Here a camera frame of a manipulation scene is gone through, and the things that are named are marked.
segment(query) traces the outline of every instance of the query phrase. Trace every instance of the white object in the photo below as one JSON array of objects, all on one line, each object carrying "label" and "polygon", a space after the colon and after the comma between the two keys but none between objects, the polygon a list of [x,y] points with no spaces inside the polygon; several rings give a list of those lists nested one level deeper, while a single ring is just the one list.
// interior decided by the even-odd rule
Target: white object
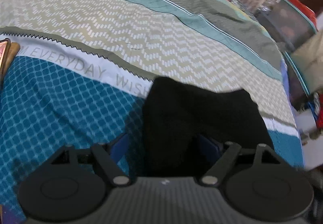
[{"label": "white object", "polygon": [[127,185],[130,179],[126,176],[117,176],[113,179],[113,183],[116,185]]},{"label": "white object", "polygon": [[295,121],[300,135],[308,134],[316,130],[315,119],[310,109],[307,109],[300,114],[296,114]]},{"label": "white object", "polygon": [[206,185],[215,185],[218,182],[218,178],[214,176],[205,176],[202,178],[202,182]]}]

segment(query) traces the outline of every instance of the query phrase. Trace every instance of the black fabric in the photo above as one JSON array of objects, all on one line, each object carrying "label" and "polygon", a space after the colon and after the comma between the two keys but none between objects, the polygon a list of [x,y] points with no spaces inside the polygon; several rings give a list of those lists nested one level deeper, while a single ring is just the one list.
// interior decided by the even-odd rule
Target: black fabric
[{"label": "black fabric", "polygon": [[[143,105],[150,175],[189,174],[192,157],[198,160],[192,147],[198,134],[221,143],[236,142],[243,148],[256,148],[259,143],[273,148],[258,106],[245,90],[214,93],[170,78],[156,78]],[[197,161],[192,167],[204,162]]]}]

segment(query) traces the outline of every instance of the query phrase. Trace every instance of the bed sheet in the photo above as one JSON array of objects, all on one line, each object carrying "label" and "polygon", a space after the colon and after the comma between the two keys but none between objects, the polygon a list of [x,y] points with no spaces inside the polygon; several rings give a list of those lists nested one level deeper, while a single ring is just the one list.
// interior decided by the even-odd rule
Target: bed sheet
[{"label": "bed sheet", "polygon": [[[127,131],[133,143],[119,166],[141,174],[141,106],[156,75],[215,92],[244,88],[276,152],[302,166],[275,43],[215,1],[230,12],[231,33],[216,24],[220,13],[197,15],[172,0],[0,0],[0,38],[22,46],[1,92],[0,203],[22,216],[18,183],[64,143],[86,148]],[[237,30],[268,50],[256,52]]]}]

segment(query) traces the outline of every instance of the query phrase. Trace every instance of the blue checkered fabric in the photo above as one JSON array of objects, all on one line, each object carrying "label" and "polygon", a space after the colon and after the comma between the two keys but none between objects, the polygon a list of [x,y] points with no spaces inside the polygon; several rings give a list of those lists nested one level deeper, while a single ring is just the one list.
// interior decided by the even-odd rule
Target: blue checkered fabric
[{"label": "blue checkered fabric", "polygon": [[66,143],[88,148],[128,132],[129,152],[119,166],[142,173],[143,99],[24,56],[12,62],[0,99],[0,204],[18,216],[24,217],[19,183]]}]

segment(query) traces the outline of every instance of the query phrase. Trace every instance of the patterned bed sheet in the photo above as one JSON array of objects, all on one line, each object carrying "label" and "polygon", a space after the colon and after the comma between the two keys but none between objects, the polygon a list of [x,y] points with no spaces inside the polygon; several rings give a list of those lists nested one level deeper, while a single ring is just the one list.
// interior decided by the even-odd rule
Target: patterned bed sheet
[{"label": "patterned bed sheet", "polygon": [[[217,17],[171,0],[0,0],[0,7],[0,39],[22,46],[0,96],[0,203],[20,216],[17,185],[66,143],[87,148],[126,131],[132,143],[119,166],[143,173],[141,107],[157,75],[215,92],[244,88],[276,152],[303,165],[281,55],[255,24],[251,48]],[[268,51],[255,50],[262,43]]]}]

